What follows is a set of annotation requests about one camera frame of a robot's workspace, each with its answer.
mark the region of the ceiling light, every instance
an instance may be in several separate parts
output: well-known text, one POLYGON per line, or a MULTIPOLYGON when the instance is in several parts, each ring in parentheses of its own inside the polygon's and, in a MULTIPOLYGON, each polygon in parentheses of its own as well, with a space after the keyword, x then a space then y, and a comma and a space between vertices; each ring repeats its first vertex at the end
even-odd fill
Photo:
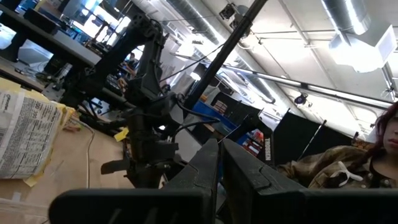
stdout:
POLYGON ((201 40, 193 40, 192 44, 203 45, 203 41, 201 41, 201 40))
POLYGON ((200 76, 198 74, 196 74, 195 72, 192 72, 190 75, 194 80, 196 81, 200 81, 200 76))

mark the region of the cable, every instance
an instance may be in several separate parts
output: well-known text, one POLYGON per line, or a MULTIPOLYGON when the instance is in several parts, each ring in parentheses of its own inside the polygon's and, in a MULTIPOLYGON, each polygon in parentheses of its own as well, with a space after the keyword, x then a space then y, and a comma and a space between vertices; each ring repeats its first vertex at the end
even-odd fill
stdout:
POLYGON ((211 17, 217 17, 217 15, 193 17, 193 18, 188 18, 188 19, 171 19, 171 20, 160 21, 160 22, 190 21, 190 20, 195 20, 195 19, 205 19, 205 18, 211 18, 211 17))
POLYGON ((217 120, 211 120, 211 121, 198 121, 198 122, 194 122, 194 123, 190 123, 190 124, 183 125, 183 126, 181 126, 180 128, 178 128, 178 129, 174 132, 173 137, 172 137, 172 142, 175 142, 175 137, 176 137, 176 135, 177 135, 181 130, 183 130, 183 129, 187 129, 187 128, 189 128, 189 127, 192 127, 192 126, 195 126, 195 125, 198 125, 198 124, 214 124, 214 123, 219 123, 219 120, 217 119, 217 120))
POLYGON ((171 77, 173 77, 173 76, 175 76, 175 75, 178 75, 180 72, 182 72, 182 71, 184 71, 184 70, 186 70, 186 69, 192 67, 194 64, 201 62, 202 60, 206 59, 209 55, 211 55, 212 53, 214 53, 214 52, 216 52, 218 49, 220 49, 222 46, 224 46, 224 44, 225 44, 225 43, 221 44, 221 45, 218 46, 216 49, 214 49, 214 51, 210 52, 208 55, 202 57, 201 59, 197 60, 196 62, 193 62, 192 64, 190 64, 190 65, 188 65, 187 67, 185 67, 185 68, 179 70, 178 72, 173 73, 173 74, 169 75, 168 77, 166 77, 166 78, 164 78, 164 79, 161 79, 159 82, 162 82, 162 81, 164 81, 164 80, 166 80, 166 79, 168 79, 168 78, 171 78, 171 77))
POLYGON ((110 113, 110 112, 112 112, 112 110, 105 111, 104 113, 101 113, 100 115, 102 116, 102 115, 105 115, 105 114, 110 113))
POLYGON ((156 84, 157 84, 157 87, 159 88, 160 93, 162 94, 162 96, 164 96, 165 94, 164 94, 164 92, 163 92, 162 87, 160 86, 160 82, 161 82, 161 81, 159 81, 159 80, 157 79, 157 67, 156 67, 155 64, 154 64, 154 75, 155 75, 155 77, 156 77, 156 84))
POLYGON ((218 118, 216 118, 216 117, 214 117, 214 116, 210 116, 210 115, 207 115, 207 114, 201 114, 201 113, 198 113, 198 112, 195 112, 195 111, 192 111, 192 110, 189 110, 189 109, 185 108, 185 107, 181 104, 181 102, 179 102, 178 100, 177 100, 177 106, 178 106, 179 108, 181 108, 182 110, 184 110, 184 111, 186 111, 187 113, 190 113, 190 114, 192 114, 192 115, 196 115, 196 116, 199 116, 199 117, 202 117, 202 118, 208 118, 208 119, 212 119, 212 120, 217 120, 217 121, 220 122, 220 119, 218 119, 218 118))
POLYGON ((162 24, 160 24, 160 22, 159 21, 157 21, 157 20, 155 20, 155 19, 151 19, 151 21, 152 22, 155 22, 156 24, 157 24, 157 26, 158 26, 158 28, 159 28, 159 31, 162 33, 162 35, 163 35, 163 27, 162 27, 162 24))
POLYGON ((89 127, 86 123, 83 123, 83 122, 81 122, 80 120, 78 120, 78 119, 74 119, 74 118, 71 118, 72 120, 74 120, 74 121, 76 121, 77 123, 79 123, 80 125, 82 125, 82 126, 84 126, 85 128, 87 128, 90 132, 91 132, 91 139, 90 139, 90 143, 88 144, 88 148, 87 148, 87 152, 86 152, 86 157, 87 157, 87 174, 86 174, 86 176, 87 176, 87 181, 86 181, 86 188, 87 189, 89 189, 90 188, 90 147, 91 147, 91 144, 93 143, 93 141, 94 141, 94 138, 95 138, 95 132, 94 132, 94 130, 91 128, 91 127, 89 127))
POLYGON ((93 115, 93 114, 88 110, 88 108, 87 108, 83 103, 80 103, 80 106, 86 111, 86 113, 87 113, 88 116, 92 117, 94 120, 98 119, 95 115, 93 115))
POLYGON ((208 119, 211 119, 211 120, 210 120, 210 121, 198 121, 198 122, 194 122, 194 123, 191 123, 191 124, 186 124, 186 125, 183 125, 183 126, 179 127, 179 128, 174 132, 174 134, 173 134, 173 136, 172 136, 172 142, 175 142, 175 137, 176 137, 176 135, 177 135, 181 130, 183 130, 183 129, 187 129, 187 128, 191 127, 191 126, 195 126, 195 125, 198 125, 198 124, 213 124, 213 123, 219 123, 219 122, 220 122, 220 119, 218 119, 218 118, 216 118, 216 117, 214 117, 214 116, 210 116, 210 115, 207 115, 207 114, 197 113, 197 112, 194 112, 194 111, 192 111, 192 110, 189 110, 189 109, 185 108, 185 107, 181 104, 181 102, 178 100, 178 97, 177 97, 177 106, 178 106, 179 108, 181 108, 181 110, 186 111, 187 113, 190 113, 190 114, 193 114, 193 115, 195 115, 195 116, 202 117, 202 118, 208 118, 208 119))
POLYGON ((94 117, 95 117, 96 119, 98 119, 98 115, 95 113, 95 109, 94 109, 93 104, 92 104, 93 102, 91 102, 91 100, 90 100, 89 98, 87 98, 86 101, 87 101, 87 103, 88 103, 88 106, 89 106, 90 109, 91 109, 91 112, 93 112, 94 117))

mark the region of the black wire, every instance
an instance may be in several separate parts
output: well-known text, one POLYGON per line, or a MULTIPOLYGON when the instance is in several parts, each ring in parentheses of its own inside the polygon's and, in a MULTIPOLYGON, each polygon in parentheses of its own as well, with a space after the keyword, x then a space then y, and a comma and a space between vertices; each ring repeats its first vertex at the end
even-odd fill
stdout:
POLYGON ((179 108, 181 108, 182 110, 186 111, 187 113, 190 113, 190 114, 193 114, 193 115, 202 117, 202 118, 208 118, 208 119, 212 119, 212 120, 217 120, 217 121, 220 122, 220 119, 218 119, 218 118, 216 118, 216 117, 214 117, 214 116, 210 116, 210 115, 207 115, 207 114, 201 114, 201 113, 194 112, 194 111, 192 111, 192 110, 189 110, 189 109, 185 108, 185 107, 181 104, 181 102, 179 102, 178 100, 177 100, 177 105, 178 105, 179 108))
POLYGON ((159 31, 162 33, 162 35, 163 35, 163 27, 162 27, 162 24, 160 24, 160 22, 159 21, 157 21, 157 20, 155 20, 155 19, 151 19, 151 21, 152 22, 155 22, 156 24, 157 24, 157 26, 158 26, 158 28, 159 28, 159 31))
POLYGON ((188 18, 188 19, 171 19, 171 20, 160 21, 160 22, 190 21, 190 20, 195 20, 195 19, 205 19, 205 18, 211 18, 211 17, 217 17, 217 15, 202 16, 202 17, 193 17, 193 18, 188 18))
POLYGON ((197 113, 197 112, 194 112, 192 110, 189 110, 189 109, 185 108, 178 99, 177 99, 177 105, 178 105, 179 108, 181 108, 182 110, 186 111, 187 113, 190 113, 190 114, 202 117, 202 118, 208 118, 208 119, 211 119, 211 120, 210 121, 198 121, 198 122, 194 122, 194 123, 191 123, 191 124, 186 124, 186 125, 183 125, 183 126, 179 127, 174 132, 174 134, 172 136, 172 142, 175 142, 176 135, 183 129, 187 129, 187 128, 191 127, 191 126, 195 126, 195 125, 198 125, 198 124, 213 124, 213 123, 219 123, 220 122, 220 119, 218 119, 218 118, 216 118, 214 116, 197 113))
POLYGON ((92 117, 94 120, 98 120, 98 117, 96 116, 96 114, 93 115, 92 113, 90 113, 88 108, 83 103, 81 103, 80 106, 86 111, 88 116, 92 117))
POLYGON ((102 116, 102 115, 107 114, 109 112, 112 112, 112 110, 105 111, 104 113, 101 113, 100 115, 102 116))
POLYGON ((156 77, 156 84, 157 84, 157 87, 159 88, 160 93, 162 94, 162 96, 164 96, 164 92, 163 92, 163 90, 162 90, 162 87, 160 86, 160 82, 161 82, 161 81, 159 81, 159 80, 157 79, 157 66, 156 66, 156 65, 154 65, 154 75, 155 75, 155 77, 156 77))
POLYGON ((190 124, 186 124, 186 125, 184 125, 184 126, 181 126, 180 128, 178 128, 175 132, 174 132, 174 135, 173 135, 173 138, 172 138, 172 142, 175 142, 175 137, 176 137, 176 135, 181 131, 181 130, 183 130, 183 129, 187 129, 187 128, 189 128, 189 127, 192 127, 192 126, 195 126, 195 125, 198 125, 198 124, 214 124, 214 123, 219 123, 219 119, 217 119, 217 120, 211 120, 211 121, 198 121, 198 122, 194 122, 194 123, 190 123, 190 124))
POLYGON ((97 114, 95 113, 94 107, 93 107, 93 105, 92 105, 93 102, 91 102, 90 99, 87 99, 86 101, 87 101, 87 103, 88 103, 88 106, 89 106, 90 109, 91 109, 91 112, 93 112, 93 115, 95 116, 95 118, 98 119, 98 116, 97 116, 97 114))
POLYGON ((182 71, 184 71, 184 70, 186 70, 186 69, 192 67, 192 66, 195 65, 196 63, 201 62, 202 60, 206 59, 209 55, 211 55, 212 53, 214 53, 214 52, 216 52, 218 49, 220 49, 220 47, 224 46, 224 44, 225 44, 225 43, 221 44, 221 45, 218 46, 216 49, 214 49, 214 51, 210 52, 208 55, 202 57, 201 59, 197 60, 196 62, 193 62, 192 64, 190 64, 190 65, 188 65, 187 67, 185 67, 185 68, 179 70, 178 72, 176 72, 176 73, 174 73, 174 74, 171 74, 170 76, 168 76, 168 77, 166 77, 166 78, 164 78, 164 79, 161 79, 159 82, 162 82, 162 81, 164 81, 164 80, 166 80, 166 79, 168 79, 168 78, 171 78, 171 77, 173 77, 173 76, 175 76, 175 75, 178 75, 180 72, 182 72, 182 71))

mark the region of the black tube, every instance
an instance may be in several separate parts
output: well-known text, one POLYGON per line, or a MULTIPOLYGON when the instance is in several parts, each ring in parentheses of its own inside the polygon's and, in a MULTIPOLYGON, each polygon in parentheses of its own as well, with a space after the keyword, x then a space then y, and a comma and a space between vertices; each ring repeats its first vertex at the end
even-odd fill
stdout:
POLYGON ((127 102, 127 100, 124 97, 118 96, 117 94, 113 93, 111 90, 107 88, 102 88, 101 92, 105 95, 108 95, 114 100, 116 100, 118 103, 127 106, 128 108, 135 108, 136 106, 132 105, 131 103, 127 102))
POLYGON ((199 84, 195 87, 191 95, 185 101, 184 106, 187 109, 191 110, 193 106, 195 106, 202 93, 206 90, 207 86, 210 84, 211 80, 224 64, 228 55, 233 51, 236 44, 241 40, 243 34, 247 31, 248 28, 250 28, 254 18, 256 18, 266 2, 267 0, 255 0, 253 2, 247 13, 244 15, 242 21, 239 23, 238 27, 230 35, 228 40, 225 42, 224 47, 221 49, 214 61, 208 67, 204 76, 199 81, 199 84))

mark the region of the table surface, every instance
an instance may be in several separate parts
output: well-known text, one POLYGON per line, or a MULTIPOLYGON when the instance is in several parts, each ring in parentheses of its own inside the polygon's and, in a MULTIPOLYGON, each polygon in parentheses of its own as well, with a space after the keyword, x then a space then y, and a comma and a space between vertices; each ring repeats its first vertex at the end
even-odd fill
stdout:
MULTIPOLYGON (((33 187, 22 180, 0 180, 0 198, 6 199, 0 199, 1 223, 42 223, 56 196, 67 190, 85 188, 90 139, 91 132, 84 127, 76 133, 61 131, 54 142, 50 164, 33 187)), ((132 189, 130 181, 123 177, 126 172, 100 173, 103 163, 122 158, 122 144, 95 131, 90 147, 90 187, 132 189)))
POLYGON ((3 23, 5 26, 10 27, 16 32, 27 34, 29 40, 42 46, 51 53, 63 57, 64 60, 72 65, 93 66, 101 59, 98 55, 86 49, 63 32, 50 35, 2 4, 0 4, 0 11, 11 18, 4 20, 3 23))
POLYGON ((6 65, 0 58, 0 77, 7 78, 8 80, 20 83, 23 86, 28 86, 36 91, 42 91, 44 86, 39 82, 33 80, 33 78, 27 75, 22 75, 14 70, 14 67, 6 65))

